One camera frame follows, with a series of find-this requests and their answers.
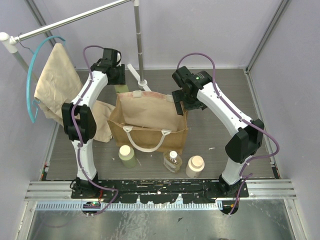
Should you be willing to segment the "burlap canvas tote bag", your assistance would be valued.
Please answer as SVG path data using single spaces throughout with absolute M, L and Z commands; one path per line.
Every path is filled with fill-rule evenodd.
M 153 91 L 119 93 L 107 122 L 116 145 L 145 153 L 183 152 L 188 111 L 178 115 L 173 97 Z

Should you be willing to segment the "cream bottle wooden cap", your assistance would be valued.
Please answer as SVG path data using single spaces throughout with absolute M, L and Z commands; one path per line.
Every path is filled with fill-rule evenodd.
M 195 155 L 188 160 L 185 173 L 189 178 L 198 178 L 201 172 L 203 171 L 204 167 L 204 159 L 199 155 Z

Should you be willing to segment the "green bottle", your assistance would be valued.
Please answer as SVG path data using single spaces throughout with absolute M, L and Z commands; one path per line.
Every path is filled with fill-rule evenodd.
M 122 145 L 119 148 L 118 156 L 126 168 L 134 168 L 138 163 L 135 151 L 129 145 Z

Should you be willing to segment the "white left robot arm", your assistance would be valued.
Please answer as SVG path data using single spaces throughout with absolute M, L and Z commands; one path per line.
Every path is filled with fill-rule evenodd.
M 93 115 L 93 106 L 105 86 L 126 83 L 121 52 L 96 47 L 103 50 L 102 58 L 88 66 L 88 78 L 82 89 L 70 103 L 65 102 L 61 107 L 64 132 L 71 140 L 77 162 L 77 175 L 71 188 L 88 198 L 97 197 L 102 190 L 93 157 L 93 138 L 98 122 Z

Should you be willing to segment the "clear amber liquid bottle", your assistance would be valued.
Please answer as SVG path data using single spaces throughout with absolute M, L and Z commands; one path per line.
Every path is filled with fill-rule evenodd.
M 177 173 L 183 160 L 180 155 L 174 150 L 168 150 L 163 154 L 163 165 L 172 173 Z

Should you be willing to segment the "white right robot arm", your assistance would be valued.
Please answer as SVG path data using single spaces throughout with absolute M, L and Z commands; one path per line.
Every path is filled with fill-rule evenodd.
M 182 66 L 172 74 L 172 78 L 179 87 L 172 92 L 178 115 L 184 115 L 184 110 L 208 108 L 231 136 L 225 146 L 227 164 L 218 179 L 220 193 L 231 197 L 240 186 L 245 161 L 255 155 L 262 145 L 264 123 L 242 113 L 204 70 L 194 74 Z

